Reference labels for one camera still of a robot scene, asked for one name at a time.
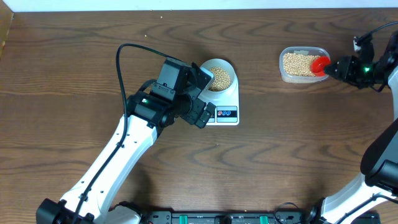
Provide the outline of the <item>red plastic measuring scoop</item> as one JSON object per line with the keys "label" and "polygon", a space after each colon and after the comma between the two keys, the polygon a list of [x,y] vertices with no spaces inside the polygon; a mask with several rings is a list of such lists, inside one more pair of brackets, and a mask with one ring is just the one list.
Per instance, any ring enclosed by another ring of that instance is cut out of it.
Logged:
{"label": "red plastic measuring scoop", "polygon": [[323,71],[326,66],[331,64],[331,60],[327,56],[322,56],[316,58],[310,65],[310,71],[316,76],[316,77],[322,77],[325,76],[326,73]]}

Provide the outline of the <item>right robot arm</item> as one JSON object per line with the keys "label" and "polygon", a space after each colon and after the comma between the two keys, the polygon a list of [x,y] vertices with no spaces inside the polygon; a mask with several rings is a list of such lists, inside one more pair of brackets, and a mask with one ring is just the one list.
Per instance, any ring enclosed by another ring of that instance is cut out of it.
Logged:
{"label": "right robot arm", "polygon": [[[323,67],[323,72],[356,88],[376,92],[388,87],[393,108],[397,109],[397,33],[394,32],[383,55],[374,60],[373,33],[353,40],[352,56],[339,58]],[[397,121],[366,149],[360,173],[339,192],[313,206],[307,223],[351,223],[376,205],[397,202]]]}

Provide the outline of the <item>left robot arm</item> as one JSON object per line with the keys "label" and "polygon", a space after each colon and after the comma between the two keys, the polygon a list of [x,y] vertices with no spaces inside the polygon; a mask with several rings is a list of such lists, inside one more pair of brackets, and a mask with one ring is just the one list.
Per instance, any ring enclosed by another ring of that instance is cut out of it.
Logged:
{"label": "left robot arm", "polygon": [[141,213],[129,204],[111,206],[139,158],[167,126],[181,117],[204,128],[215,106],[199,99],[208,81],[168,86],[146,81],[126,101],[125,113],[94,163],[60,199],[45,199],[36,211],[37,223],[139,223]]}

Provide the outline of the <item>white digital kitchen scale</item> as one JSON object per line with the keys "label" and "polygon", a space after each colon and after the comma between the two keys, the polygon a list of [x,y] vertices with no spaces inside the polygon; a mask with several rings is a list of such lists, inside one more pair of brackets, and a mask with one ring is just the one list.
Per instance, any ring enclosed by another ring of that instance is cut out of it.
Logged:
{"label": "white digital kitchen scale", "polygon": [[199,99],[216,106],[215,114],[207,123],[208,126],[236,126],[239,124],[238,84],[237,81],[232,90],[224,92],[202,91]]}

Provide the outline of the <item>soybeans in grey bowl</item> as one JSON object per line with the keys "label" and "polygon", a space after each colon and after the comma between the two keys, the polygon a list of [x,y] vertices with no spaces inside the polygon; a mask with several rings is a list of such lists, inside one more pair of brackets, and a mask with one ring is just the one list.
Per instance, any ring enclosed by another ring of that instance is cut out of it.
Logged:
{"label": "soybeans in grey bowl", "polygon": [[209,71],[214,75],[214,82],[210,86],[211,91],[226,90],[231,84],[231,78],[227,71],[221,67],[211,67]]}

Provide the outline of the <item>grey round bowl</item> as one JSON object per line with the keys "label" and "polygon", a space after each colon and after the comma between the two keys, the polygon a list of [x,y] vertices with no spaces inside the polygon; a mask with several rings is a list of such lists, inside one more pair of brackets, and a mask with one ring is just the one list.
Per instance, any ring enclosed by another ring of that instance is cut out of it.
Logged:
{"label": "grey round bowl", "polygon": [[[219,59],[219,58],[210,59],[210,60],[206,61],[205,63],[203,63],[201,65],[201,68],[204,68],[207,72],[210,72],[209,69],[211,67],[221,67],[222,69],[227,71],[228,75],[231,78],[231,84],[226,90],[232,90],[233,87],[235,86],[236,82],[238,81],[238,78],[236,76],[236,73],[235,73],[234,68],[232,67],[232,65],[229,62],[227,62],[226,60]],[[210,90],[210,86],[214,82],[214,80],[215,80],[215,78],[214,78],[214,75],[213,75],[213,81],[211,81],[210,85],[207,87],[207,90],[211,91]],[[213,92],[224,92],[226,90],[213,91]]]}

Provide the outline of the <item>pile of soybeans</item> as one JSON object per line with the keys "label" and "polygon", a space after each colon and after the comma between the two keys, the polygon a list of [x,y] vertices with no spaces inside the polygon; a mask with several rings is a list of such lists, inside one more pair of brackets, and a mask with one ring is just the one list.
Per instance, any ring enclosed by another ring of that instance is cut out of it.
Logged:
{"label": "pile of soybeans", "polygon": [[282,55],[282,75],[293,77],[322,77],[322,72],[313,72],[312,63],[319,55],[304,55],[287,52]]}

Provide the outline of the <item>clear plastic bean container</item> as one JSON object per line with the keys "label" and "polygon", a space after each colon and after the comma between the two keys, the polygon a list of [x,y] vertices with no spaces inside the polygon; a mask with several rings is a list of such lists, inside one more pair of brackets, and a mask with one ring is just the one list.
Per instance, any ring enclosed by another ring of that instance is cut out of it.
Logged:
{"label": "clear plastic bean container", "polygon": [[298,54],[304,54],[304,55],[319,55],[319,56],[327,56],[330,57],[329,53],[319,47],[287,47],[284,49],[279,56],[279,70],[281,77],[283,81],[287,83],[300,83],[300,84],[305,84],[305,83],[316,83],[316,82],[321,82],[326,80],[329,76],[325,75],[322,77],[293,77],[293,76],[284,76],[282,75],[282,55],[284,53],[291,52],[291,53],[298,53]]}

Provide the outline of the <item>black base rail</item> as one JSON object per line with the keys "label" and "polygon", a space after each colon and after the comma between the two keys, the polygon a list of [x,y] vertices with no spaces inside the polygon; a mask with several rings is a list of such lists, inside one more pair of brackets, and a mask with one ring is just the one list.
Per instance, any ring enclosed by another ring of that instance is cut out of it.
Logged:
{"label": "black base rail", "polygon": [[304,224],[302,212],[278,211],[256,213],[199,213],[152,211],[144,214],[140,224]]}

